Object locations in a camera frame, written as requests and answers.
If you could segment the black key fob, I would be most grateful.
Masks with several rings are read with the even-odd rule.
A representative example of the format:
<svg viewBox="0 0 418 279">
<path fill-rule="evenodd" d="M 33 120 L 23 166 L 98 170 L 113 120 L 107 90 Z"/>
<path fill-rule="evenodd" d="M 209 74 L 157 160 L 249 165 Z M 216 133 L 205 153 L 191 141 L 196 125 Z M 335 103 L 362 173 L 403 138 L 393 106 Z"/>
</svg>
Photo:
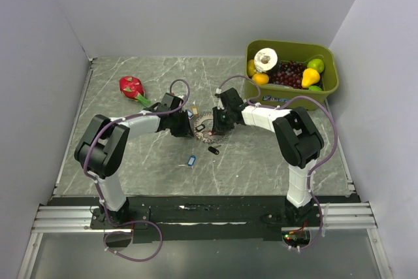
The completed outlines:
<svg viewBox="0 0 418 279">
<path fill-rule="evenodd" d="M 208 147 L 208 151 L 211 152 L 214 155 L 219 155 L 219 148 L 220 148 L 220 145 L 217 145 L 217 146 L 209 146 Z"/>
</svg>

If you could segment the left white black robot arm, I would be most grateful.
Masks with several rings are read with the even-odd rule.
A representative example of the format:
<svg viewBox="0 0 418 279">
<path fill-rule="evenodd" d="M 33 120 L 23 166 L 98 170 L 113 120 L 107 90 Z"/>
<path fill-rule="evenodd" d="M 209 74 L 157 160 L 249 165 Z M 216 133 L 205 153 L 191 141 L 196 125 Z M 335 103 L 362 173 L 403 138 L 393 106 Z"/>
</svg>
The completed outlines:
<svg viewBox="0 0 418 279">
<path fill-rule="evenodd" d="M 130 218 L 129 200 L 120 184 L 118 169 L 130 140 L 142 135 L 169 130 L 174 137 L 192 137 L 187 97 L 164 94 L 152 106 L 119 118 L 98 114 L 92 118 L 75 151 L 74 158 L 92 179 L 99 194 L 99 208 L 106 221 L 115 228 Z"/>
</svg>

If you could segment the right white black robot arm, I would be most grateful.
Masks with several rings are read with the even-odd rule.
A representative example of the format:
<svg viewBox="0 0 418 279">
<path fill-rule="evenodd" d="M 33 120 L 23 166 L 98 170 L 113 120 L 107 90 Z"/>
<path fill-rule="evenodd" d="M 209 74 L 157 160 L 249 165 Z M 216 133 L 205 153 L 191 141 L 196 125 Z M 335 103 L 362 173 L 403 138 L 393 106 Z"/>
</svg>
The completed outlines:
<svg viewBox="0 0 418 279">
<path fill-rule="evenodd" d="M 312 174 L 323 137 L 306 109 L 265 108 L 250 105 L 231 88 L 217 90 L 218 105 L 212 109 L 212 132 L 223 135 L 238 124 L 259 127 L 275 134 L 284 160 L 289 165 L 289 187 L 284 201 L 284 215 L 291 225 L 301 225 L 314 207 Z"/>
</svg>

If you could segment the red dragon fruit toy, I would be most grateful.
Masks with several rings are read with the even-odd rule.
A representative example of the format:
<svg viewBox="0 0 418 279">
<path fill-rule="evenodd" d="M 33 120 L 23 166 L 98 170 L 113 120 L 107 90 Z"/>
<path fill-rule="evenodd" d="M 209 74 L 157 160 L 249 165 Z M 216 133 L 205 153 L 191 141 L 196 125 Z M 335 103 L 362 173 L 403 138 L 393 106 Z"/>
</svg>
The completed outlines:
<svg viewBox="0 0 418 279">
<path fill-rule="evenodd" d="M 132 101 L 139 102 L 141 105 L 148 107 L 151 101 L 145 96 L 145 89 L 142 82 L 134 76 L 123 76 L 119 79 L 120 91 L 124 96 Z"/>
</svg>

